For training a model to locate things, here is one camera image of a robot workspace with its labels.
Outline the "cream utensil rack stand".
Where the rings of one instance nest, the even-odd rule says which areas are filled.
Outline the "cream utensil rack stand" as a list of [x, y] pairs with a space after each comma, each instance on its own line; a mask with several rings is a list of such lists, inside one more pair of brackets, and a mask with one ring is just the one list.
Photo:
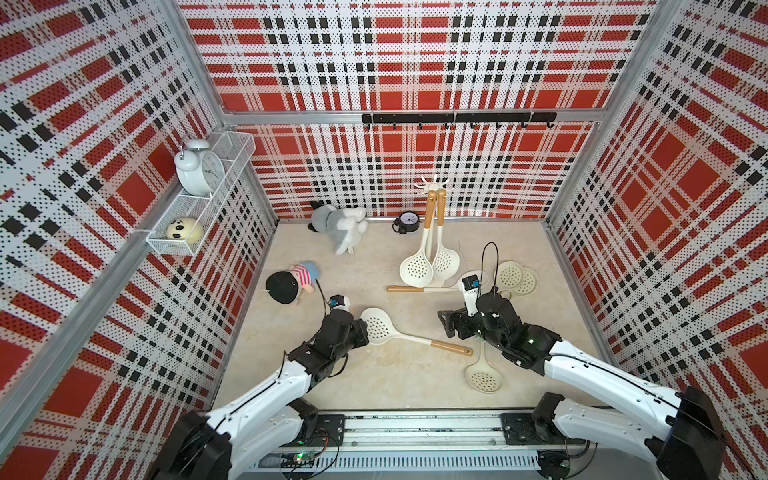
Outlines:
[[[426, 199], [429, 199], [432, 194], [437, 194], [438, 191], [442, 187], [444, 187], [444, 184], [441, 184], [436, 181], [428, 181], [426, 178], [422, 178], [421, 182], [415, 183], [414, 186], [417, 188], [421, 188], [423, 192], [426, 194]], [[426, 227], [427, 218], [428, 218], [428, 215], [427, 215], [427, 212], [425, 212], [423, 216], [423, 234], [426, 237], [424, 252], [427, 260], [430, 263], [433, 263], [433, 260], [434, 260], [433, 242], [435, 240], [435, 235], [431, 227], [429, 228]], [[428, 284], [428, 287], [430, 288], [443, 287], [444, 283], [445, 283], [444, 280], [433, 278], [432, 281]]]

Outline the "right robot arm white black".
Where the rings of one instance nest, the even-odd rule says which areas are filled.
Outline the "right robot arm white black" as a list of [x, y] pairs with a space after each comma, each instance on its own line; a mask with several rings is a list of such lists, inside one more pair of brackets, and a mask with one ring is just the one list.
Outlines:
[[547, 393], [533, 414], [538, 434], [558, 433], [621, 450], [655, 464], [667, 479], [719, 477], [727, 440], [712, 400], [700, 389], [678, 391], [631, 375], [552, 330], [523, 322], [511, 302], [496, 293], [437, 316], [448, 337], [478, 336], [510, 363], [604, 404], [589, 407]]

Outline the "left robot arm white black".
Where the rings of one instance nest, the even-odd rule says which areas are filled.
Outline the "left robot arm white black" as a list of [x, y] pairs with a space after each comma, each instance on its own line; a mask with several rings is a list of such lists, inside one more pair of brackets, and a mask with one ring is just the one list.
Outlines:
[[145, 477], [236, 479], [278, 447], [312, 439], [317, 409], [303, 396], [368, 344], [364, 320], [330, 311], [311, 340], [261, 383], [223, 407], [182, 415]]

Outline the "small doll black hat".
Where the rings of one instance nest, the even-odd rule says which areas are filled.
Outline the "small doll black hat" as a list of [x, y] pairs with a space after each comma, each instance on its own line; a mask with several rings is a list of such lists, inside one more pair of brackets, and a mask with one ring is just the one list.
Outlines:
[[319, 277], [319, 269], [313, 262], [302, 262], [271, 274], [265, 288], [273, 300], [290, 305], [296, 303], [303, 293], [313, 294]]

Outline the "grey white plush toy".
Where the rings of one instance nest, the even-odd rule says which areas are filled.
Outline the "grey white plush toy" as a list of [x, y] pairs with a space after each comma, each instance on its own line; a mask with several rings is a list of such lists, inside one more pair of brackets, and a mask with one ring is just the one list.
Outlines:
[[328, 235], [336, 255], [353, 254], [368, 229], [366, 209], [338, 208], [322, 201], [311, 201], [312, 215], [308, 228]]

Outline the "small black alarm clock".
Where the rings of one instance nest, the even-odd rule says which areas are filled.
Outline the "small black alarm clock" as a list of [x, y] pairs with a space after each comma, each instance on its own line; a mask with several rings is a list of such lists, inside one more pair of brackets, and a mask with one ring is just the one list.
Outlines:
[[421, 224], [420, 216], [414, 211], [401, 213], [392, 223], [392, 230], [399, 235], [416, 232]]

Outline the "white alarm clock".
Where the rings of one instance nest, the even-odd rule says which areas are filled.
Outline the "white alarm clock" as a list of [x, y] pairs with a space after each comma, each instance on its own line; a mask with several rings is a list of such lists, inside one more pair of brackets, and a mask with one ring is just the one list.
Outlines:
[[204, 139], [188, 140], [175, 155], [174, 166], [184, 190], [197, 197], [211, 196], [226, 174], [220, 157]]

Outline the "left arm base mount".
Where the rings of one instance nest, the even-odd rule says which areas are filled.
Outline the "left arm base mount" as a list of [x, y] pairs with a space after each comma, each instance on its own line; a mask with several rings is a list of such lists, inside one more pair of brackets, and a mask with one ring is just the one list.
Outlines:
[[340, 446], [345, 435], [346, 416], [321, 413], [303, 420], [297, 437], [291, 446], [323, 447]]

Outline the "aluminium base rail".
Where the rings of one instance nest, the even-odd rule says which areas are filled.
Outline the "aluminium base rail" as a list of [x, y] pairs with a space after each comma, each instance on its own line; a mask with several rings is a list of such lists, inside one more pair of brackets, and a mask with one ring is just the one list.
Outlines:
[[346, 416], [342, 445], [301, 447], [291, 442], [236, 479], [255, 473], [327, 479], [333, 473], [453, 471], [532, 471], [548, 479], [566, 479], [579, 447], [615, 449], [586, 440], [584, 445], [562, 447], [508, 446], [500, 415], [511, 412], [530, 411], [317, 412]]

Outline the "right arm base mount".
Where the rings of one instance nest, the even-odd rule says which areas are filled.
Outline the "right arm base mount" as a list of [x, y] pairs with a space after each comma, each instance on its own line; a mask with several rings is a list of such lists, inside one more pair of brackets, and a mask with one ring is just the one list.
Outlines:
[[501, 431], [508, 446], [555, 445], [562, 447], [565, 444], [569, 446], [585, 444], [584, 440], [566, 440], [559, 433], [546, 434], [541, 437], [536, 430], [530, 412], [502, 413], [500, 420]]

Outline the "black wall hook rail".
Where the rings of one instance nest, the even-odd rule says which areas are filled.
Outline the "black wall hook rail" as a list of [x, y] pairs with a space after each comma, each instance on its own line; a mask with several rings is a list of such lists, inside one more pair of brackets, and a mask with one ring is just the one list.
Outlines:
[[557, 119], [556, 112], [508, 112], [508, 113], [376, 113], [362, 114], [361, 121], [364, 125], [389, 125], [401, 124], [520, 124], [527, 126], [530, 123], [543, 123], [551, 126]]

